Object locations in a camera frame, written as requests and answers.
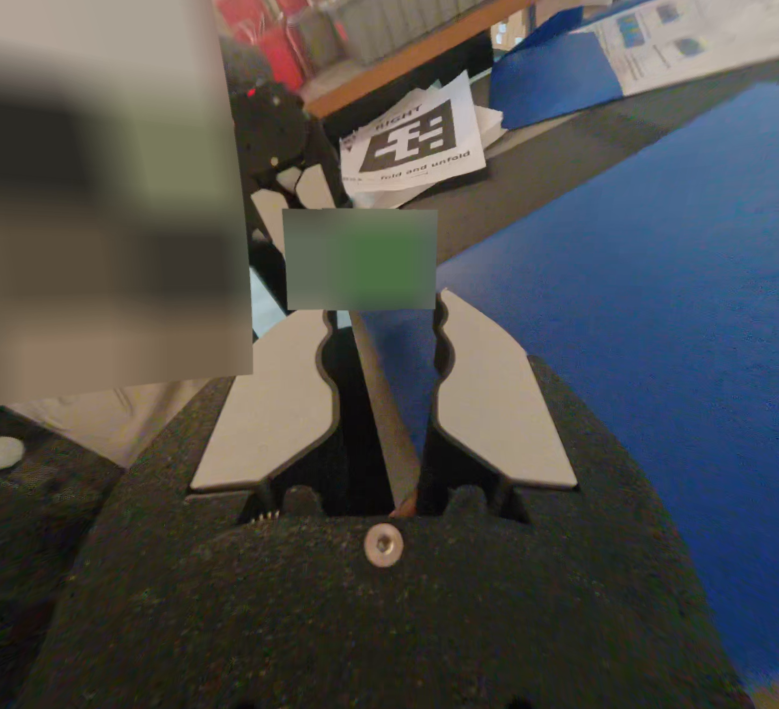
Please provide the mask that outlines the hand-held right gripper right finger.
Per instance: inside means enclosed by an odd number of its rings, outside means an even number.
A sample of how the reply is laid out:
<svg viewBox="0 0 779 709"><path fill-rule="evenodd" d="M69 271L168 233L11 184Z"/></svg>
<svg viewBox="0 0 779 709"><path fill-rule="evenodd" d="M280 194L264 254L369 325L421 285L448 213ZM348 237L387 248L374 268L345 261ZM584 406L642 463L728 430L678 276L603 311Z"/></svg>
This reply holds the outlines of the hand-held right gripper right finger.
<svg viewBox="0 0 779 709"><path fill-rule="evenodd" d="M443 349L436 425L508 480L575 489L575 471L521 344L449 289L436 308Z"/></svg>

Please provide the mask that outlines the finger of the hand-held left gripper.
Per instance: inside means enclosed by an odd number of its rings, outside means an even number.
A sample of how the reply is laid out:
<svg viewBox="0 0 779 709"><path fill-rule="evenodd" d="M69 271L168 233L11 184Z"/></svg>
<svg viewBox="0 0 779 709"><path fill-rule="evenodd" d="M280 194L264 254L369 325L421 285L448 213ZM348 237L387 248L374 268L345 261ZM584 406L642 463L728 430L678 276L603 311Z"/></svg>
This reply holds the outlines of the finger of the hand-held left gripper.
<svg viewBox="0 0 779 709"><path fill-rule="evenodd" d="M283 211L287 208L287 199L272 189L259 189L252 196L259 219L259 233L264 240L275 248L284 248Z"/></svg>
<svg viewBox="0 0 779 709"><path fill-rule="evenodd" d="M321 165L302 169L295 181L296 209L335 209L336 202Z"/></svg>

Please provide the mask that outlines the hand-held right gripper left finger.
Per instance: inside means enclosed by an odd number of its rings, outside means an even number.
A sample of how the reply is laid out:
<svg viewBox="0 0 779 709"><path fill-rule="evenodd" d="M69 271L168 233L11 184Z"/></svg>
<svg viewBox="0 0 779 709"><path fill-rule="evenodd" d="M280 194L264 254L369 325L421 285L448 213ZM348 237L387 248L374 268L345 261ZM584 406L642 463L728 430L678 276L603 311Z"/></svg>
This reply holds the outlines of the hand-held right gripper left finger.
<svg viewBox="0 0 779 709"><path fill-rule="evenodd" d="M339 394L323 352L334 334L324 309L287 315L252 345L192 478L193 492L249 490L322 445L339 425Z"/></svg>

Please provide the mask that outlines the large blue sheet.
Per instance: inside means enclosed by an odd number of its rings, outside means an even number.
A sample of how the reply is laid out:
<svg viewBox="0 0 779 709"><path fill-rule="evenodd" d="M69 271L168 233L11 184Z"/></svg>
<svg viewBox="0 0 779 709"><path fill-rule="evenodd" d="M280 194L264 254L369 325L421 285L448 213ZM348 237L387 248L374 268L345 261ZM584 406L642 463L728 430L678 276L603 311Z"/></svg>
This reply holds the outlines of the large blue sheet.
<svg viewBox="0 0 779 709"><path fill-rule="evenodd" d="M638 462L738 675L777 678L777 83L439 267Z"/></svg>

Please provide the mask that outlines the red items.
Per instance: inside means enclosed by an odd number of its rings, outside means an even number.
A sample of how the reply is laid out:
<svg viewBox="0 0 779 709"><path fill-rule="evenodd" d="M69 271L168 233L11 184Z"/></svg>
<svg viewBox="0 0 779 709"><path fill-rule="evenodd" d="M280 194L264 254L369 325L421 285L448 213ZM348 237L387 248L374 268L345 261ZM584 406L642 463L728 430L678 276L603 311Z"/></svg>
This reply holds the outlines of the red items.
<svg viewBox="0 0 779 709"><path fill-rule="evenodd" d="M259 54L274 81L294 93L301 91L306 76L275 0L212 1L222 32L242 49Z"/></svg>

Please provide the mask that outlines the white paper with black tag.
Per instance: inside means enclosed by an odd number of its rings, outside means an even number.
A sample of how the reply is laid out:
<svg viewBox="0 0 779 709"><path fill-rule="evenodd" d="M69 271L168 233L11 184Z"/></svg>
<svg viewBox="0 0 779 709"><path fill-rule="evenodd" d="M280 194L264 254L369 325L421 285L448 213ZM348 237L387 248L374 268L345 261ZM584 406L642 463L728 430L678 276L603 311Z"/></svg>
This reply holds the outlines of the white paper with black tag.
<svg viewBox="0 0 779 709"><path fill-rule="evenodd" d="M486 167L471 80L417 90L340 141L340 172L351 198L400 192Z"/></svg>

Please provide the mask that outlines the person's grey trousers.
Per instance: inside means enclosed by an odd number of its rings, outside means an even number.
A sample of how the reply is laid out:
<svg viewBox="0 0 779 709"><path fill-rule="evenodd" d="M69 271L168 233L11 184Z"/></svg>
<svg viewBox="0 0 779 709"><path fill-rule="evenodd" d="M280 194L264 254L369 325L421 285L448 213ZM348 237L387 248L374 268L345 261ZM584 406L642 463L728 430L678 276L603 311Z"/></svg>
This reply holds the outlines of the person's grey trousers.
<svg viewBox="0 0 779 709"><path fill-rule="evenodd" d="M236 376L117 387L2 404L8 420L90 451L122 469L178 444L202 459Z"/></svg>

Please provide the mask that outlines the wooden shelf board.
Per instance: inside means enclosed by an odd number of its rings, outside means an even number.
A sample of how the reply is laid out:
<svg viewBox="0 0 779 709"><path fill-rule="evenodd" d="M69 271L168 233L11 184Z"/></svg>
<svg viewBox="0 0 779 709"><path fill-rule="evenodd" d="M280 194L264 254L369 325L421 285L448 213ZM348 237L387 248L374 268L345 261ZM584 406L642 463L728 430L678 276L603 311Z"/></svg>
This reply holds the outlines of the wooden shelf board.
<svg viewBox="0 0 779 709"><path fill-rule="evenodd" d="M329 116L414 71L538 0L488 0L371 65L345 60L308 81L300 96L318 118Z"/></svg>

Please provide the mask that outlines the white paper sheets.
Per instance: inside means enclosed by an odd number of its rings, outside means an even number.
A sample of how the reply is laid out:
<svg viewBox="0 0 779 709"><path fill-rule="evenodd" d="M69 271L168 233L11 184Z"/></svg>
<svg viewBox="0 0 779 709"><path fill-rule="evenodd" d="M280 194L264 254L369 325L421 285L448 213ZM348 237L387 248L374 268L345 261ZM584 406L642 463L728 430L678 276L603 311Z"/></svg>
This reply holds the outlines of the white paper sheets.
<svg viewBox="0 0 779 709"><path fill-rule="evenodd" d="M501 111L492 110L480 105L475 105L473 109L476 116L482 149L486 151L492 144L502 138L506 132L502 127L503 115Z"/></svg>

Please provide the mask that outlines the blue folded sheet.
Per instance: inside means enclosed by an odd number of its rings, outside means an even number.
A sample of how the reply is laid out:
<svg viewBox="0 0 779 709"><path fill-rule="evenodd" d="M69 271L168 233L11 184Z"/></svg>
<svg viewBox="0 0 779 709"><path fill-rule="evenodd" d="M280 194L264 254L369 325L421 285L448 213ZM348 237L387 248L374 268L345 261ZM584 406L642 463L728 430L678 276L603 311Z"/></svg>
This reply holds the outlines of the blue folded sheet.
<svg viewBox="0 0 779 709"><path fill-rule="evenodd" d="M592 32L579 33L583 7L550 17L492 65L488 107L518 130L623 99L625 93Z"/></svg>

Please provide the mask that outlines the white printed instruction sheet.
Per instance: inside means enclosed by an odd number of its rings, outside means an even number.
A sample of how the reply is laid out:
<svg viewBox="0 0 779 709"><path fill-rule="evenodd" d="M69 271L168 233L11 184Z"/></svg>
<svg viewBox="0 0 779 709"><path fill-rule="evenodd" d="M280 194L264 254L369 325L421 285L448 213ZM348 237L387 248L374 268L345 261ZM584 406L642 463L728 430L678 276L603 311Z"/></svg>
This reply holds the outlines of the white printed instruction sheet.
<svg viewBox="0 0 779 709"><path fill-rule="evenodd" d="M778 0L650 0L576 33L598 40L629 97L777 59Z"/></svg>

